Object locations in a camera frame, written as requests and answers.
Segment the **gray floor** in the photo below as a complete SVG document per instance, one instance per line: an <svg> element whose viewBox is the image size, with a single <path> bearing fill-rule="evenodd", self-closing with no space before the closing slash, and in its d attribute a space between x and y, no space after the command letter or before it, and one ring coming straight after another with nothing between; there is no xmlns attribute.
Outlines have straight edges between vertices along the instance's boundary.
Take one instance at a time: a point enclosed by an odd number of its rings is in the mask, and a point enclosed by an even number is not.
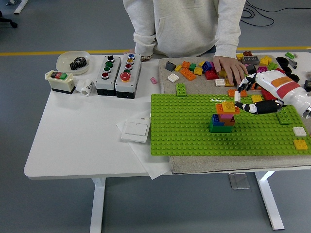
<svg viewBox="0 0 311 233"><path fill-rule="evenodd" d="M20 15L0 1L17 29L0 23L0 53L133 48L133 27L121 0L29 0ZM260 0L277 10L311 7L306 1ZM310 10L264 13L265 28L241 23L239 47L310 46ZM256 16L249 22L268 21ZM23 168L50 86L44 80L58 55L0 56L0 233L86 233L94 185L91 179L32 181ZM267 233L270 221L253 173L251 189L234 191L227 174L109 178L106 233ZM269 180L285 233L311 229L311 171L279 171Z"/></svg>

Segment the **red button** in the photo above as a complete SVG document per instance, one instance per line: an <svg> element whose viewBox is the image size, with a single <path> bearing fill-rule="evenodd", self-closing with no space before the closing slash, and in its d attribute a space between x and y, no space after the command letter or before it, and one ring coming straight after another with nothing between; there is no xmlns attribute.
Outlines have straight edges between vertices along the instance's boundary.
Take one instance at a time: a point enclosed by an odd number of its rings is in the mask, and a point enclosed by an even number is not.
<svg viewBox="0 0 311 233"><path fill-rule="evenodd" d="M127 73L127 72L123 72L122 74L120 74L120 78L123 80L123 81L128 81L131 77L131 74Z"/></svg>

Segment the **white table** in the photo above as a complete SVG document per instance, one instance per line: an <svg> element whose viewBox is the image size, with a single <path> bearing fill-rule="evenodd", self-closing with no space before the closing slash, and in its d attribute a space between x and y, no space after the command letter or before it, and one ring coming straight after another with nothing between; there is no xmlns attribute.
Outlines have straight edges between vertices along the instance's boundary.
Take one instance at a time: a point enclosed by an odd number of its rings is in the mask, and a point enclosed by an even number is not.
<svg viewBox="0 0 311 233"><path fill-rule="evenodd" d="M278 57L284 53L271 55ZM89 70L77 78L95 80L103 59L103 55L91 56ZM309 68L311 54L299 53L297 61L295 74L302 77L302 72ZM151 77L158 79L157 59L142 63L133 100L98 96L95 88L89 97L77 92L68 95L51 91L48 98L24 173L33 180L92 178L95 183L92 233L101 232L105 179L148 176L129 145L121 141L116 124L150 109L151 94L160 93L160 85L152 84ZM273 228L283 229L267 181L272 173L257 173L256 177Z"/></svg>

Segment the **robotic hand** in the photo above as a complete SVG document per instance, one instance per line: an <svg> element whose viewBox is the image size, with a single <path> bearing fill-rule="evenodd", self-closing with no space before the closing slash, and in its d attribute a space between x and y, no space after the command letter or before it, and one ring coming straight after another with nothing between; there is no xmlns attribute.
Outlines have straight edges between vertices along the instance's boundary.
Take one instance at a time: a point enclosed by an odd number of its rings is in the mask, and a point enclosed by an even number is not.
<svg viewBox="0 0 311 233"><path fill-rule="evenodd" d="M237 107L253 114L265 114L278 112L283 105L290 104L304 118L311 117L311 96L282 72L271 70L249 75L241 82L238 92L249 90L253 83L269 91L278 100L264 100L254 104L236 102Z"/></svg>

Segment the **hand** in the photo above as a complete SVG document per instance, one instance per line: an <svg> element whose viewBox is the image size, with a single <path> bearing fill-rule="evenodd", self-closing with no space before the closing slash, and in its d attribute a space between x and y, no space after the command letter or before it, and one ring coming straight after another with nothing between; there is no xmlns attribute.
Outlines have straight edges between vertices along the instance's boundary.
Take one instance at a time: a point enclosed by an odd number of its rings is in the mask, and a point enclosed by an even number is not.
<svg viewBox="0 0 311 233"><path fill-rule="evenodd" d="M233 84L233 75L237 84L240 85L241 80L244 79L244 74L248 74L245 65L235 58L215 56L213 63L217 72L221 71L222 68L226 71L230 84Z"/></svg>

